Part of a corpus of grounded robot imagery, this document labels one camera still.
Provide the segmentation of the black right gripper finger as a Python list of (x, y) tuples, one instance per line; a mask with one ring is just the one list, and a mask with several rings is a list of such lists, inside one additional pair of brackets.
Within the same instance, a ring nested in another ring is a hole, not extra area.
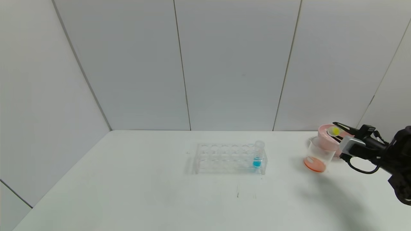
[(340, 133), (341, 133), (340, 130), (327, 130), (328, 136), (338, 143), (340, 143), (341, 140), (343, 139), (342, 136), (340, 136)]
[(333, 125), (335, 125), (336, 127), (338, 127), (340, 130), (349, 133), (350, 135), (356, 135), (358, 133), (358, 129), (354, 128), (354, 127), (350, 127), (348, 125), (339, 123), (339, 122), (333, 122)]

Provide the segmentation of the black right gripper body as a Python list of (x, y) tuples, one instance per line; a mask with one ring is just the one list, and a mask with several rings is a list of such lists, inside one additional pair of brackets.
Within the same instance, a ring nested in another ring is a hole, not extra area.
[(375, 127), (364, 124), (358, 130), (355, 138), (362, 141), (364, 145), (355, 145), (355, 155), (384, 155), (389, 147)]

